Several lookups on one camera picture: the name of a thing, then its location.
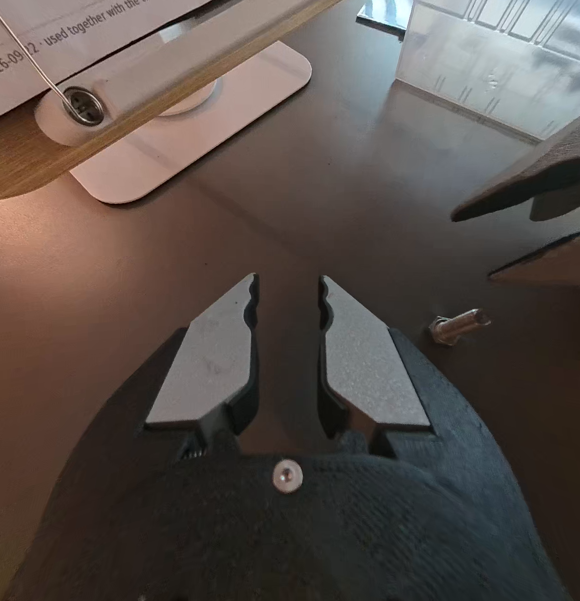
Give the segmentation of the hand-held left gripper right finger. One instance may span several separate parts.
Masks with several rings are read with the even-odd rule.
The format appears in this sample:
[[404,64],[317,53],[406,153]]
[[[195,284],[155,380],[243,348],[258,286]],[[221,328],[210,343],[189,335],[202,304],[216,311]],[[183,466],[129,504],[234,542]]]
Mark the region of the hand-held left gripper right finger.
[[319,278],[318,399],[330,440],[361,433],[433,434],[389,327],[327,275]]

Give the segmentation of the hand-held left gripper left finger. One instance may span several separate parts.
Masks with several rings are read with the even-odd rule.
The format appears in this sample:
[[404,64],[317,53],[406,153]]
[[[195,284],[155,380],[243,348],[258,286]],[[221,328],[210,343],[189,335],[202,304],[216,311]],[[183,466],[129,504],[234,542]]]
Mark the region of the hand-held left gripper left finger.
[[248,274],[189,324],[147,429],[245,431],[259,408],[258,303],[259,276]]

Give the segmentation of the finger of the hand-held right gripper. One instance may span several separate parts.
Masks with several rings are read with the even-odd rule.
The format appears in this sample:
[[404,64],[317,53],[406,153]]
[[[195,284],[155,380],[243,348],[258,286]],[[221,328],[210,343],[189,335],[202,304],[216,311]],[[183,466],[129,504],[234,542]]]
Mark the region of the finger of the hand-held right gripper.
[[492,270],[489,280],[528,286],[580,288],[580,232],[554,240]]
[[580,116],[535,146],[480,191],[457,206],[452,222],[461,222],[517,206],[545,192],[580,183]]

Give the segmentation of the silver bolt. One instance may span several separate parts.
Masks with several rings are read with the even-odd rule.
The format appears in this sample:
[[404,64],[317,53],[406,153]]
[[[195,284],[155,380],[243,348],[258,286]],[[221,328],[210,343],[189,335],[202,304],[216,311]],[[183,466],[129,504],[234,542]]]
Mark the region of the silver bolt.
[[432,340],[443,346],[454,346],[466,334],[490,326],[491,319],[483,309],[472,309],[453,318],[436,317],[428,330]]

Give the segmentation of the metal standoff screw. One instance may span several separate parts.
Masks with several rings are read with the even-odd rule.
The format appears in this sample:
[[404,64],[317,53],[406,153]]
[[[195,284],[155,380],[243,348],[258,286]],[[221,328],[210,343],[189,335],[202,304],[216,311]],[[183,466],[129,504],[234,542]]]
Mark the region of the metal standoff screw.
[[71,86],[64,90],[63,106],[77,123],[95,127],[100,125],[106,116],[106,110],[99,98],[89,90]]

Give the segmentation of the clear plastic bin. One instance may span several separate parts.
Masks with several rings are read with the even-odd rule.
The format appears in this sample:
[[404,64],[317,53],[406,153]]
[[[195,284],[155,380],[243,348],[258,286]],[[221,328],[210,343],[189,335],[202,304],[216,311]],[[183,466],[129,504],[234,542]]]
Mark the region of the clear plastic bin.
[[580,1],[414,1],[396,78],[546,139],[580,116]]

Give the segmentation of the white sign stand base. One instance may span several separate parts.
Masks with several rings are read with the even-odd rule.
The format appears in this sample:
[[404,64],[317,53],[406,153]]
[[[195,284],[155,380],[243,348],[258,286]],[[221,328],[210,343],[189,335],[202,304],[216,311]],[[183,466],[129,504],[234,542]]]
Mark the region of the white sign stand base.
[[276,41],[70,170],[95,199],[141,199],[304,88],[308,59]]

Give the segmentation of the black glossy sheet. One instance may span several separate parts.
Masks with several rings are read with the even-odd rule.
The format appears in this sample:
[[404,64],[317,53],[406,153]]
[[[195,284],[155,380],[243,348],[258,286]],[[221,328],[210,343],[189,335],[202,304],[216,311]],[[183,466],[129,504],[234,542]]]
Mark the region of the black glossy sheet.
[[413,1],[365,1],[357,21],[374,28],[402,35],[406,32]]

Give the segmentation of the white stand with instruction sheet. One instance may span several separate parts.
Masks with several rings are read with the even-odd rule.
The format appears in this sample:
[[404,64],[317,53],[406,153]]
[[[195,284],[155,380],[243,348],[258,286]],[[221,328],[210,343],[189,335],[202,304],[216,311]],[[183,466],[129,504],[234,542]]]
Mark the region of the white stand with instruction sheet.
[[76,133],[61,101],[48,109],[50,128],[73,145],[61,144],[39,126],[35,112],[54,104],[50,92],[0,117],[0,200],[38,190],[114,145],[189,95],[337,4],[337,1],[240,1],[193,27],[146,58],[132,59],[96,93],[106,106],[102,124]]

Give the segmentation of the printed paper sheet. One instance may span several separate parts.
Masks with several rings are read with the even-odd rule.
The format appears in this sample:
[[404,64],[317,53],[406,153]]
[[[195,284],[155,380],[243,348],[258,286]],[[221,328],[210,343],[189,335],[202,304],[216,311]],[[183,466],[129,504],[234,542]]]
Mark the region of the printed paper sheet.
[[207,1],[0,1],[0,116]]

